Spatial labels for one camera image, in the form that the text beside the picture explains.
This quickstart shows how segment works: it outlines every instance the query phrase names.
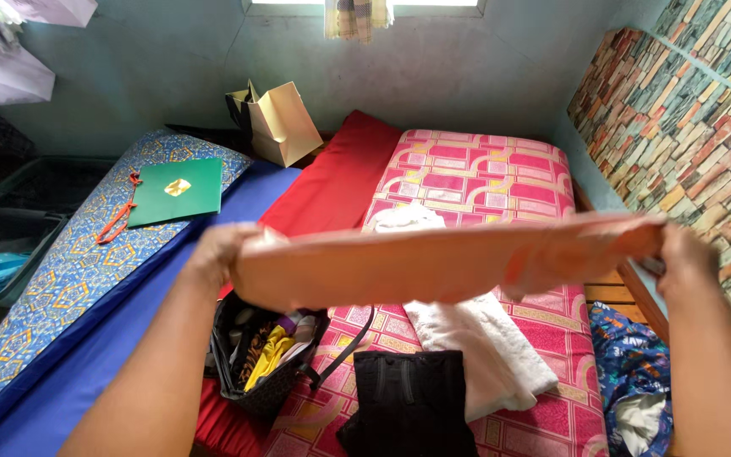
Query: zipper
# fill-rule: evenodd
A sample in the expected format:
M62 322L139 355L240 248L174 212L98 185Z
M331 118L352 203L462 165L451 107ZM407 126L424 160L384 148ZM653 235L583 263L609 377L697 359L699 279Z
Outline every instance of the zipper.
M413 391L411 390L411 362L402 361L402 390L405 395L405 402L413 404Z
M377 391L374 393L374 400L382 399L382 391L385 388L385 358L378 358L377 362Z

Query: blue mattress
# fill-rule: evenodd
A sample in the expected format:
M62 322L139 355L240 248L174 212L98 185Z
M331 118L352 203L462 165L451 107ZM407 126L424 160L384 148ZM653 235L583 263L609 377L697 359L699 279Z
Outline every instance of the blue mattress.
M221 213L188 234L176 253L16 402L0 421L0 455L55 454L134 350L204 227L258 220L299 173L269 162L248 168L232 184Z

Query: white towel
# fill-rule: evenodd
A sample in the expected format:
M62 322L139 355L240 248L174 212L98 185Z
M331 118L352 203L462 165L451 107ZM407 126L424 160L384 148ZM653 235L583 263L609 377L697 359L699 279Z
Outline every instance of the white towel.
M444 219L413 204L381 211L372 227L376 232L434 229L444 227ZM424 350L464 353L468 422L502 408L529 409L537 402L534 395L557 386L557 376L493 294L455 306L411 302L404 309Z

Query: red sheet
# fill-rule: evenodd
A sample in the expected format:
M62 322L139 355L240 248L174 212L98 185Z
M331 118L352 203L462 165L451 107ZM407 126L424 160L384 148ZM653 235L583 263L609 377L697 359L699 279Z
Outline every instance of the red sheet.
M258 223L289 237L360 228L401 136L401 130L354 110ZM230 290L225 286L220 296ZM194 442L219 455L258 456L268 432L269 424L219 395L217 379L202 381Z

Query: orange ribbon handle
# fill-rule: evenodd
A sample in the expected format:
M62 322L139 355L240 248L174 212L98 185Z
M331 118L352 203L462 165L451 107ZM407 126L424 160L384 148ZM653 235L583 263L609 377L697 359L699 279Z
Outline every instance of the orange ribbon handle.
M112 240L114 240L117 235L120 234L120 232L123 232L123 230L126 228L126 225L128 225L128 216L132 212L132 208L136 207L137 205L134 203L134 191L137 190L137 184L141 183L142 180L140 179L140 173L137 171L133 171L132 174L128 175L128 180L134 184L134 188L132 189L132 196L128 199L128 203L123 205L122 208L120 208L120 211L115 215L115 217L107 223L107 226L101 230L99 234L95 235L95 242L99 245L105 245L109 244ZM126 215L126 221L123 223L123 225L117 227L117 230L111 235L108 235L106 238L106 234L109 233L110 230L112 230L112 227L115 226L115 224L124 216Z

